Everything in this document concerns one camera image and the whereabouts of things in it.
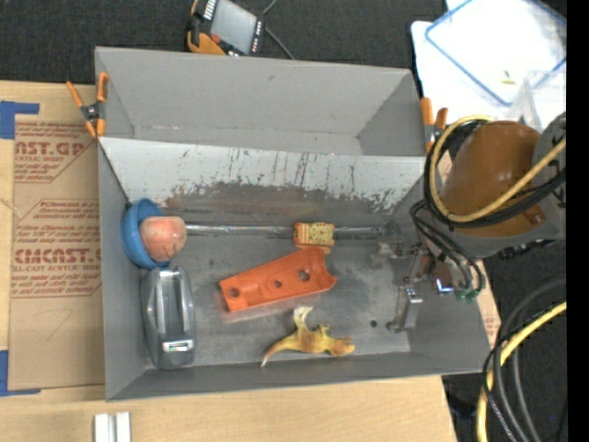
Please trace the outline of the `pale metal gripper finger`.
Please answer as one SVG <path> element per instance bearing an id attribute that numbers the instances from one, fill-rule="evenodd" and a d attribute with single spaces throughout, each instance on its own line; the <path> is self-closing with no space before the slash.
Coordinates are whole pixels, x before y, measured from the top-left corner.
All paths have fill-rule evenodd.
<path id="1" fill-rule="evenodd" d="M 380 241 L 375 244 L 375 251 L 371 257 L 371 268 L 380 269 L 386 263 L 407 260 L 416 253 L 416 247 L 403 247 L 398 242 Z"/>
<path id="2" fill-rule="evenodd" d="M 386 328 L 390 332 L 404 332 L 416 325 L 423 297 L 413 286 L 401 286 L 398 290 L 397 314 Z"/>

